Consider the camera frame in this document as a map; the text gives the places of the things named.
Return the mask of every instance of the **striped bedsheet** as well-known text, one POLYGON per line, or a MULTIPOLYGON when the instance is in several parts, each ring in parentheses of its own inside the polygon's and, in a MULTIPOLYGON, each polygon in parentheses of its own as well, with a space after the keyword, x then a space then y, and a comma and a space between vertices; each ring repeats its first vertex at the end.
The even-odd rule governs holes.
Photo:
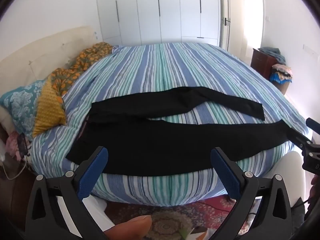
MULTIPOLYGON (((119 47, 110 56, 95 63, 65 95, 68 124, 55 127, 34 139, 31 155, 35 171, 51 178, 77 168, 65 156, 91 103, 180 86, 204 86, 260 102, 264 108, 265 123, 283 119, 311 138, 305 120, 279 90, 221 48, 199 43, 119 47)), ((211 102, 199 105, 189 113, 161 119, 190 124, 263 122, 211 102)), ((241 160, 238 165, 244 171, 262 176, 291 150, 297 148, 291 142, 286 142, 241 160)), ((162 177, 102 174, 92 193, 110 201, 171 206, 224 194, 225 189, 216 172, 208 169, 162 177)))

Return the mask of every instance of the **black pants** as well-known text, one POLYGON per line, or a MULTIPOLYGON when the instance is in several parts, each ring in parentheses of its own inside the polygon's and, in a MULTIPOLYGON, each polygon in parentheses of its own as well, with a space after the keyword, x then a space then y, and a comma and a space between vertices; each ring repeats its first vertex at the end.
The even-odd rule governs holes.
POLYGON ((213 101, 264 120, 262 105, 204 87, 137 93, 92 104, 67 159, 80 164, 97 146, 108 149, 104 172, 136 176, 182 174, 212 168, 210 152, 221 147, 238 161, 287 141, 284 121, 273 124, 179 124, 149 120, 182 114, 213 101))

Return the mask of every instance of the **cream upholstered headboard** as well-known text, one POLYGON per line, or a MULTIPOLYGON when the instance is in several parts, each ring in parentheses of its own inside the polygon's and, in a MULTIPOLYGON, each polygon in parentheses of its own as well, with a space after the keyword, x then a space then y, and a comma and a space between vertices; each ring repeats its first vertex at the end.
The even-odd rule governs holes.
MULTIPOLYGON (((0 96, 20 86, 45 79, 97 43, 91 27, 78 27, 34 41, 0 62, 0 96)), ((0 106, 0 123, 8 134, 15 130, 11 116, 0 106)))

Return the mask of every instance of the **carpet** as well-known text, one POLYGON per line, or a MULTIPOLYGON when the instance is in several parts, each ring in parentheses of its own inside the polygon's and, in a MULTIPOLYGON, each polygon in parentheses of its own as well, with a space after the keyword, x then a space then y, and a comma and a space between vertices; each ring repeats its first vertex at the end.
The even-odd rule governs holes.
MULTIPOLYGON (((108 202, 105 213, 115 224, 137 216, 151 215, 152 227, 144 240, 183 240, 195 227, 217 229, 234 204, 226 195, 174 207, 108 202)), ((239 234, 246 233, 248 229, 249 225, 245 222, 239 234)))

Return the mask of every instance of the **bright light from doorway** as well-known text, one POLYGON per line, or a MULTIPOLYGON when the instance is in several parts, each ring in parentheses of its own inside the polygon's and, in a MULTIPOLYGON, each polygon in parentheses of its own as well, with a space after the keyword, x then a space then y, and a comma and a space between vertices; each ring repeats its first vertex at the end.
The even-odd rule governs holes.
POLYGON ((246 58, 261 46, 263 32, 263 0, 244 0, 244 37, 247 39, 246 58))

